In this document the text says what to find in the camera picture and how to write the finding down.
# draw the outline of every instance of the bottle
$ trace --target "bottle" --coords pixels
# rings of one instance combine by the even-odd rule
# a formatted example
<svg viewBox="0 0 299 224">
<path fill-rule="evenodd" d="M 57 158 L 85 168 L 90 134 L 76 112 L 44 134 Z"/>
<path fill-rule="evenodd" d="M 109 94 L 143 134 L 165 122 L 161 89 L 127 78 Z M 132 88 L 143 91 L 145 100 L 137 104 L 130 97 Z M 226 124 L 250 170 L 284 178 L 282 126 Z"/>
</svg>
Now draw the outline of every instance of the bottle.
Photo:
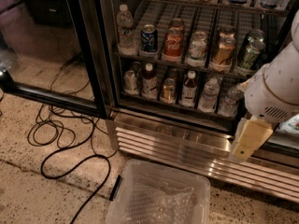
<svg viewBox="0 0 299 224">
<path fill-rule="evenodd" d="M 239 101 L 244 97 L 244 92 L 239 90 L 239 84 L 233 86 L 227 91 L 226 95 L 221 98 L 218 114 L 224 117 L 234 118 L 236 115 Z"/>
<path fill-rule="evenodd" d="M 117 15 L 118 32 L 120 37 L 119 47 L 121 49 L 131 49 L 135 46 L 134 39 L 134 20 L 128 6 L 120 5 L 120 11 Z"/>
<path fill-rule="evenodd" d="M 142 96 L 157 99 L 157 72 L 151 63 L 147 63 L 142 71 Z"/>
<path fill-rule="evenodd" d="M 186 107 L 194 107 L 195 95 L 197 89 L 196 73 L 188 71 L 187 76 L 184 78 L 183 88 L 179 100 L 179 104 Z"/>
<path fill-rule="evenodd" d="M 204 90 L 199 99 L 198 109 L 203 112 L 214 112 L 219 90 L 219 82 L 215 77 L 213 77 L 205 84 Z"/>
</svg>

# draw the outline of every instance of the bottle cap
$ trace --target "bottle cap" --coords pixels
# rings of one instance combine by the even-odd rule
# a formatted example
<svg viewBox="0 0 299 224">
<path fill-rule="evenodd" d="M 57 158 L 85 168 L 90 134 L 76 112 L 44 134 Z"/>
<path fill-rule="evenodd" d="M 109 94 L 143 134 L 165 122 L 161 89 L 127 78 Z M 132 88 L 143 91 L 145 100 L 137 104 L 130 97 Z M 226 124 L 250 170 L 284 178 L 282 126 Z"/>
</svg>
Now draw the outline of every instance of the bottle cap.
<svg viewBox="0 0 299 224">
<path fill-rule="evenodd" d="M 151 63 L 146 64 L 146 70 L 147 71 L 152 71 L 152 64 Z"/>
<path fill-rule="evenodd" d="M 209 80 L 210 85 L 216 85 L 218 83 L 218 80 L 216 78 L 212 78 Z"/>
<path fill-rule="evenodd" d="M 120 5 L 120 11 L 127 11 L 128 10 L 128 6 L 125 4 L 121 4 Z"/>
<path fill-rule="evenodd" d="M 188 76 L 188 78 L 195 78 L 195 75 L 196 74 L 194 71 L 189 71 L 187 76 Z"/>
</svg>

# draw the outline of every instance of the terrazzo floor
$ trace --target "terrazzo floor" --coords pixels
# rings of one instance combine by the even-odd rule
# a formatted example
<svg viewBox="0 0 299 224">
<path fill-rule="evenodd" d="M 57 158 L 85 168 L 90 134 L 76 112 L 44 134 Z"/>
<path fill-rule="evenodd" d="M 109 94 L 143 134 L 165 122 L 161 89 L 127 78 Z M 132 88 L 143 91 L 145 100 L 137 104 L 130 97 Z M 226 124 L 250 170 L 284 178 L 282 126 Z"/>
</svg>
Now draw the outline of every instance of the terrazzo floor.
<svg viewBox="0 0 299 224">
<path fill-rule="evenodd" d="M 89 160 L 75 172 L 59 180 L 49 180 L 40 173 L 41 162 L 57 144 L 33 147 L 27 134 L 36 123 L 41 104 L 6 94 L 0 103 L 0 223 L 70 223 L 80 206 L 103 181 L 107 164 L 99 159 Z M 76 142 L 83 140 L 91 127 L 79 120 L 60 119 L 72 128 Z M 101 120 L 99 127 L 105 130 Z M 46 140 L 52 130 L 37 135 Z M 64 135 L 61 144 L 70 141 Z M 108 137 L 95 132 L 93 146 L 97 153 L 110 155 Z M 75 163 L 93 154 L 91 143 L 52 157 L 45 166 L 47 175 L 66 172 Z M 75 223 L 105 223 L 110 204 L 109 194 L 117 175 L 132 158 L 118 152 L 111 161 L 111 175 L 107 183 L 78 215 Z M 211 182 L 209 223 L 294 224 L 299 223 L 299 205 L 260 192 L 209 179 Z"/>
</svg>

